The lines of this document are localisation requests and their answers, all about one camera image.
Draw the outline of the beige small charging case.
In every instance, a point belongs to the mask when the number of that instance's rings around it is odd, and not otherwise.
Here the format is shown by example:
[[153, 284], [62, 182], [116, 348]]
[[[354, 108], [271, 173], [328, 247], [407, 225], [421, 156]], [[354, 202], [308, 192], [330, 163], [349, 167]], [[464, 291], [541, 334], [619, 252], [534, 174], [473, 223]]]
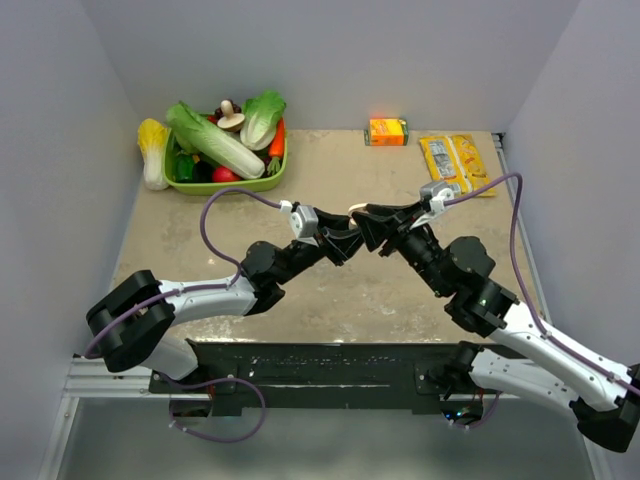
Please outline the beige small charging case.
[[348, 209], [348, 217], [349, 217], [348, 228], [350, 230], [357, 228], [358, 224], [355, 220], [355, 215], [366, 214], [366, 213], [367, 213], [366, 203], [359, 203], [359, 204], [350, 206]]

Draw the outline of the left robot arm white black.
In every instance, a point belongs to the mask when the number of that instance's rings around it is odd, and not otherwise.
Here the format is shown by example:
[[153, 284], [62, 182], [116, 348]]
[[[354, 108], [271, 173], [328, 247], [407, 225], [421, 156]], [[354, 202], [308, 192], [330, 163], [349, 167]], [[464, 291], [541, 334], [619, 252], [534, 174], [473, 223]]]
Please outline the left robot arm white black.
[[175, 282], [159, 280], [149, 270], [131, 274], [89, 309], [94, 338], [87, 357], [102, 359], [111, 373], [144, 366], [169, 376], [185, 392], [200, 390], [207, 368], [188, 341], [168, 336], [171, 326], [264, 313], [284, 297], [285, 283], [323, 259], [343, 265], [364, 243], [348, 216], [311, 206], [296, 207], [290, 224], [295, 238], [289, 245], [253, 243], [236, 274], [223, 279]]

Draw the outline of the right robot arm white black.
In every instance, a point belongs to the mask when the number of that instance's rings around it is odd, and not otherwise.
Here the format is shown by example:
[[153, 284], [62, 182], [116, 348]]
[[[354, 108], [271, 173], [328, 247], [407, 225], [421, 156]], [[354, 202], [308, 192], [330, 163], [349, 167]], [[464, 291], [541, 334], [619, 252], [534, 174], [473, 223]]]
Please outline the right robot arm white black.
[[482, 347], [445, 369], [459, 393], [474, 386], [566, 411], [579, 432], [617, 453], [628, 450], [639, 424], [639, 368], [600, 355], [542, 320], [536, 310], [490, 277], [494, 260], [476, 236], [440, 246], [420, 204], [363, 204], [350, 209], [367, 248], [399, 253], [463, 330], [522, 355], [515, 365]]

